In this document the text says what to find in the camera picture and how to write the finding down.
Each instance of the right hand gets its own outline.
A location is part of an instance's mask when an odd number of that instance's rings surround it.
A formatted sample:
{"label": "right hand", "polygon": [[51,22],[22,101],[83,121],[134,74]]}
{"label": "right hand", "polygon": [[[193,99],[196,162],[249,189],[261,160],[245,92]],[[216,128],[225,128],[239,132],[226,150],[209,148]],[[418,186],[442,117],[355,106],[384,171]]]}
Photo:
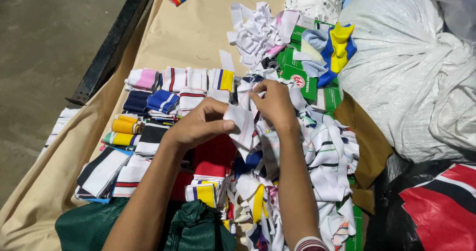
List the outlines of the right hand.
{"label": "right hand", "polygon": [[[266,91],[263,99],[256,94],[262,91]],[[278,133],[299,131],[296,111],[286,85],[265,79],[254,88],[254,92],[250,92],[249,95],[255,102],[256,108],[264,118],[273,123]]]}

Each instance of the beige tablecloth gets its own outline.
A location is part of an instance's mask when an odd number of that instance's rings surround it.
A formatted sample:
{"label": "beige tablecloth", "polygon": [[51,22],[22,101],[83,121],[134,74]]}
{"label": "beige tablecloth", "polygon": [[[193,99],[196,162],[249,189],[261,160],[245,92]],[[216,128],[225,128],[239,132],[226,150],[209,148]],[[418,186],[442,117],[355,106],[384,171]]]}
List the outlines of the beige tablecloth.
{"label": "beige tablecloth", "polygon": [[268,2],[274,15],[283,10],[284,0],[188,0],[178,8],[168,0],[154,0],[115,74],[66,125],[3,206],[0,250],[61,250],[54,224],[63,212],[83,204],[72,199],[76,177],[98,155],[98,142],[121,111],[130,70],[221,68],[222,49],[232,54],[237,75],[244,75],[246,68],[226,36],[233,30],[229,6],[240,2],[254,9],[260,1]]}

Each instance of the black metal frame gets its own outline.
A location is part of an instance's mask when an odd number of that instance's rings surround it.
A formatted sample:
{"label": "black metal frame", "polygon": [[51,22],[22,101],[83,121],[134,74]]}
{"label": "black metal frame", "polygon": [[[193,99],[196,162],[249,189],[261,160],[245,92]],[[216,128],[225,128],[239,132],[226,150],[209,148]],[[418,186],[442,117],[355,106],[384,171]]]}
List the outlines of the black metal frame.
{"label": "black metal frame", "polygon": [[126,0],[106,39],[96,53],[71,98],[69,109],[78,109],[103,86],[116,71],[122,54],[150,0]]}

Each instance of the brown cardboard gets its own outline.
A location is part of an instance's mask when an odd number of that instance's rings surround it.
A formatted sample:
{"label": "brown cardboard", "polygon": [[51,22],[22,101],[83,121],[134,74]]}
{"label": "brown cardboard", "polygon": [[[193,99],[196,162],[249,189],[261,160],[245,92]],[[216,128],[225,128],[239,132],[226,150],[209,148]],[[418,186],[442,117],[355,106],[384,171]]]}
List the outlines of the brown cardboard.
{"label": "brown cardboard", "polygon": [[351,186],[352,202],[373,214],[374,199],[369,187],[384,170],[387,158],[393,153],[392,147],[364,109],[345,91],[344,99],[333,114],[339,122],[355,132],[359,144],[356,183]]}

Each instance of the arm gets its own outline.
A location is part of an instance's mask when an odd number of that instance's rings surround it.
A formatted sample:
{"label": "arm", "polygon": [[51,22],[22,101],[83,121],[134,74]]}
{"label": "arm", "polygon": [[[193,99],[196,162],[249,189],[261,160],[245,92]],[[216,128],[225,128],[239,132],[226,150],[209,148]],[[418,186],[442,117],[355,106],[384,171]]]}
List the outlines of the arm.
{"label": "arm", "polygon": [[185,152],[235,124],[223,120],[228,105],[205,98],[162,138],[144,177],[111,229],[103,251],[154,251],[160,241],[167,204]]}
{"label": "arm", "polygon": [[273,123],[279,137],[279,209],[284,237],[293,250],[304,237],[320,238],[318,210],[288,87],[277,81],[264,80],[256,86],[255,92],[264,90],[267,91],[264,99],[255,93],[250,95],[260,113]]}

